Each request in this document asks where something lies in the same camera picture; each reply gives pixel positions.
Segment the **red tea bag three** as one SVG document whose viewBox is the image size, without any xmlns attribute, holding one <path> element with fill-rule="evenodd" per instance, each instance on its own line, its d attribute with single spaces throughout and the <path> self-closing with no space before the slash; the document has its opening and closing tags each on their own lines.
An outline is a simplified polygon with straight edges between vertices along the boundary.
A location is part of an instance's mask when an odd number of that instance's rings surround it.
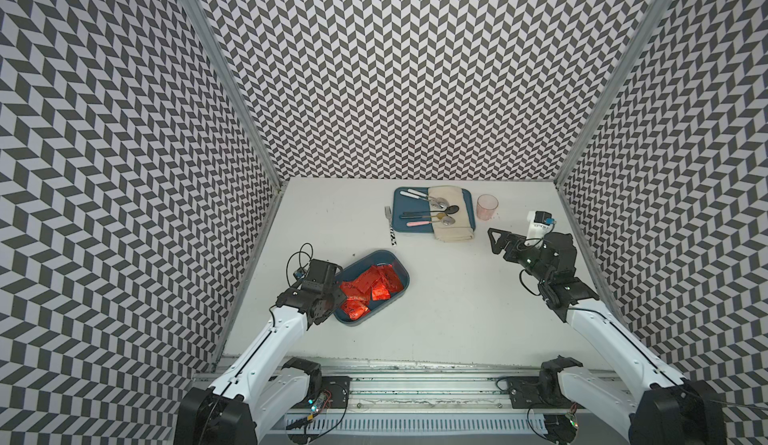
<svg viewBox="0 0 768 445">
<path fill-rule="evenodd" d="M 357 299 L 347 299 L 341 305 L 341 311 L 350 321 L 357 321 L 370 312 L 370 308 L 365 301 Z"/>
</svg>

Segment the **teal plastic storage box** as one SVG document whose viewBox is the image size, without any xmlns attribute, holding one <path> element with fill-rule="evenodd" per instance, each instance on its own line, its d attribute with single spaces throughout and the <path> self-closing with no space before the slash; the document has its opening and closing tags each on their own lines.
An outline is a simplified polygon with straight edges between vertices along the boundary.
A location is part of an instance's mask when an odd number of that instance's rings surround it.
<svg viewBox="0 0 768 445">
<path fill-rule="evenodd" d="M 342 303 L 334 311 L 345 325 L 371 318 L 401 297 L 410 285 L 410 275 L 394 253 L 377 250 L 336 275 Z"/>
</svg>

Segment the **red tea bag two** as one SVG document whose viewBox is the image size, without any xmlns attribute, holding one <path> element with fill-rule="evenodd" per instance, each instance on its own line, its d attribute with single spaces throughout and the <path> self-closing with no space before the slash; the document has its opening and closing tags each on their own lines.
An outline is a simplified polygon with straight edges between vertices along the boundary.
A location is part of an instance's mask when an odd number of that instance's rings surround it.
<svg viewBox="0 0 768 445">
<path fill-rule="evenodd" d="M 392 264 L 379 265 L 378 270 L 383 283 L 390 294 L 400 293 L 404 289 L 403 283 Z"/>
</svg>

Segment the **red tea bag five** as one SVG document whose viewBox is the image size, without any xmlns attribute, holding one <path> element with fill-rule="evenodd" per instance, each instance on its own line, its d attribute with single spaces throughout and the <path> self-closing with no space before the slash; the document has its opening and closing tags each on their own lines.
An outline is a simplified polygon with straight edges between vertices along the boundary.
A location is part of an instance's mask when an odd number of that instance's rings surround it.
<svg viewBox="0 0 768 445">
<path fill-rule="evenodd" d="M 343 282 L 340 286 L 340 289 L 348 300 L 366 300 L 366 295 L 360 292 L 351 282 Z"/>
</svg>

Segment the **red tea bag one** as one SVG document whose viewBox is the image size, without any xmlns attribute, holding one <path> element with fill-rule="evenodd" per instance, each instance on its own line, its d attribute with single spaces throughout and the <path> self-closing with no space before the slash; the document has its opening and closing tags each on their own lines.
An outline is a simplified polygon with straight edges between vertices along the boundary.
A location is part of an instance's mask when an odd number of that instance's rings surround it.
<svg viewBox="0 0 768 445">
<path fill-rule="evenodd" d="M 383 280 L 378 270 L 378 265 L 374 265 L 360 274 L 351 283 L 363 294 L 368 294 L 373 285 L 381 283 L 382 281 Z"/>
</svg>

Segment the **red tea bag four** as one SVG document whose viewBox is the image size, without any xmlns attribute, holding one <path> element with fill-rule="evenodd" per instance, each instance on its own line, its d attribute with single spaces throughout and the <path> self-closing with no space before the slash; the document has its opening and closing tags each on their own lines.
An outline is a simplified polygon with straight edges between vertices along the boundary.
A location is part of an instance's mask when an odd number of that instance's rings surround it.
<svg viewBox="0 0 768 445">
<path fill-rule="evenodd" d="M 385 301 L 391 298 L 390 291 L 384 283 L 373 285 L 370 294 L 372 301 Z"/>
</svg>

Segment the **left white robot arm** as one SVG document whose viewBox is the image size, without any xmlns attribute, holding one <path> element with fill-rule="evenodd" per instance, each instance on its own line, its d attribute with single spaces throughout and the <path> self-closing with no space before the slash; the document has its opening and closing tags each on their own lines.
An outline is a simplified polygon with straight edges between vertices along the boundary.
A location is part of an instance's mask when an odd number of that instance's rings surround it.
<svg viewBox="0 0 768 445">
<path fill-rule="evenodd" d="M 321 366 L 284 357 L 344 300 L 337 283 L 282 292 L 247 350 L 211 385 L 193 388 L 182 399 L 173 442 L 257 444 L 289 409 L 315 399 L 321 392 Z"/>
</svg>

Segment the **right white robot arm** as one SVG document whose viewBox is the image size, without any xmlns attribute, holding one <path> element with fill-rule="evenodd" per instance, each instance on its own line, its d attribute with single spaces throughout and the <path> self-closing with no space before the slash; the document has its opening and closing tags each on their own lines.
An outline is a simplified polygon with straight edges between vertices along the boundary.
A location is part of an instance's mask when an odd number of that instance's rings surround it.
<svg viewBox="0 0 768 445">
<path fill-rule="evenodd" d="M 537 281 L 536 295 L 578 332 L 613 368 L 621 386 L 597 377 L 582 362 L 558 356 L 541 364 L 534 384 L 512 380 L 516 409 L 579 405 L 631 444 L 724 444 L 720 395 L 705 381 L 692 381 L 666 364 L 608 309 L 576 275 L 577 255 L 569 234 L 526 238 L 491 228 L 491 251 L 521 266 Z"/>
</svg>

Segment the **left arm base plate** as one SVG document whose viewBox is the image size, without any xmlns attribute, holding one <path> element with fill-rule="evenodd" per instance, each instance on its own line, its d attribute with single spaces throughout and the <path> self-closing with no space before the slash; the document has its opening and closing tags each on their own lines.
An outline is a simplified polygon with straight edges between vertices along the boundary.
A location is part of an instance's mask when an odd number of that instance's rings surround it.
<svg viewBox="0 0 768 445">
<path fill-rule="evenodd" d="M 349 402 L 351 381 L 350 376 L 324 376 L 320 385 L 309 392 L 307 407 L 312 412 L 345 409 Z"/>
</svg>

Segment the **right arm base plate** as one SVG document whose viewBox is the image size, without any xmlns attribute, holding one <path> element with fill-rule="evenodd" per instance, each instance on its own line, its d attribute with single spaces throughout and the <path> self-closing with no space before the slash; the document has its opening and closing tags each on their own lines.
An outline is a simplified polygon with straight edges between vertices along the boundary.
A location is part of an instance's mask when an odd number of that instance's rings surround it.
<svg viewBox="0 0 768 445">
<path fill-rule="evenodd" d="M 532 408 L 567 408 L 570 402 L 562 395 L 555 378 L 550 376 L 508 376 L 495 385 L 508 395 L 516 410 Z"/>
</svg>

